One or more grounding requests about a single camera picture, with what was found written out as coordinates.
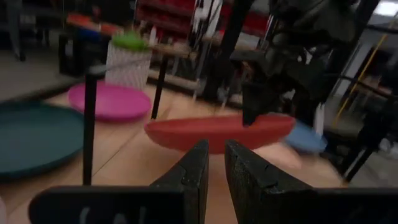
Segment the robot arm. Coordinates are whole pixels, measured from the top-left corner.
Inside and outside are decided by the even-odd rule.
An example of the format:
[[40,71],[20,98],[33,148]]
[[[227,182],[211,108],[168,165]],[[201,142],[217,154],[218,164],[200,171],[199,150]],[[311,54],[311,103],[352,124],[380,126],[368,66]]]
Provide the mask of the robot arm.
[[273,24],[267,31],[265,51],[235,51],[230,56],[235,67],[241,68],[244,62],[250,71],[249,80],[243,83],[243,125],[251,125],[258,115],[274,110],[280,96],[292,89],[311,99],[324,94],[324,55],[354,37],[351,4],[335,0],[269,1]]

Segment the pink plate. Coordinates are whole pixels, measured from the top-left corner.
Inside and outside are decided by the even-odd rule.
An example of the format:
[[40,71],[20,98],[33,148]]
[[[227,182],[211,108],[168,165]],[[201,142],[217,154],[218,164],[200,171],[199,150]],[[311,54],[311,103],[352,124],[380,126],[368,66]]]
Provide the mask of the pink plate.
[[[69,102],[83,112],[85,108],[85,84],[70,88]],[[95,118],[111,121],[127,121],[144,116],[151,108],[150,98],[133,88],[97,83]]]

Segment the cable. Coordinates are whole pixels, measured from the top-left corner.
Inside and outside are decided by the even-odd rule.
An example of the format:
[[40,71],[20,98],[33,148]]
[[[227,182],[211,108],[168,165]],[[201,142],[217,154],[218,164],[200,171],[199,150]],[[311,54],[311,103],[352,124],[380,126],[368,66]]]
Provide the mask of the cable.
[[390,95],[390,94],[384,93],[384,92],[378,90],[377,88],[374,88],[374,87],[372,87],[372,86],[369,86],[369,85],[365,84],[365,83],[362,82],[362,81],[359,81],[358,79],[351,78],[351,77],[347,77],[347,76],[344,76],[344,75],[335,75],[335,74],[325,75],[325,76],[327,76],[327,77],[337,77],[337,78],[340,78],[340,79],[345,79],[345,80],[349,80],[349,81],[351,81],[351,82],[355,82],[355,83],[357,83],[358,85],[364,87],[364,88],[367,89],[367,90],[370,90],[371,92],[373,92],[373,93],[375,93],[375,94],[377,94],[377,95],[379,95],[379,96],[385,97],[385,98],[387,98],[387,99],[391,99],[391,98],[392,98],[394,101],[398,101],[398,96]]
[[[390,22],[389,28],[393,27],[394,24],[395,24],[395,22],[396,22],[396,16],[394,16],[394,19]],[[373,60],[373,58],[374,58],[376,52],[379,50],[381,44],[384,42],[384,40],[387,38],[387,36],[388,36],[388,34],[383,34],[383,36],[380,38],[380,41],[377,43],[376,48],[373,50],[371,56],[369,57],[368,62],[366,62],[365,67],[362,69],[362,72],[361,72],[361,74],[360,74],[359,77],[358,77],[358,81],[361,81],[361,79],[362,79],[362,77],[364,76],[366,70],[368,69],[369,65],[371,64],[371,62],[372,62],[372,60]],[[348,103],[349,98],[350,98],[351,95],[353,94],[353,92],[354,92],[354,90],[355,90],[357,84],[358,84],[358,82],[356,82],[356,83],[354,84],[354,86],[352,87],[351,91],[348,93],[347,99],[345,99],[345,101],[344,101],[343,105],[341,106],[340,110],[337,112],[337,115],[335,116],[335,119],[333,120],[333,127],[334,127],[334,128],[336,127],[336,125],[337,125],[337,123],[338,123],[338,120],[340,119],[340,116],[341,116],[343,110],[345,109],[345,107],[346,107],[346,105],[347,105],[347,103]]]

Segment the light blue bowl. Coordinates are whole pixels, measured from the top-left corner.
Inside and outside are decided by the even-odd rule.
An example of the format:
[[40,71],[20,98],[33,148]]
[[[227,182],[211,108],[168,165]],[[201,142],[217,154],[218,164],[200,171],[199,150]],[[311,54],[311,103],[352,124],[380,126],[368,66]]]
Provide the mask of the light blue bowl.
[[296,121],[293,130],[284,138],[284,142],[298,152],[319,153],[326,148],[327,141],[306,124]]

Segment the teal plate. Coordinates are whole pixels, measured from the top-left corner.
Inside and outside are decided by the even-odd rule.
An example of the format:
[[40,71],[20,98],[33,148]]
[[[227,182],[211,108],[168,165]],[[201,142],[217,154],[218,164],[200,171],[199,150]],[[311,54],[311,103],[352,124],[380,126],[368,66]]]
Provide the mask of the teal plate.
[[83,149],[83,115],[44,103],[0,105],[0,180],[38,175]]

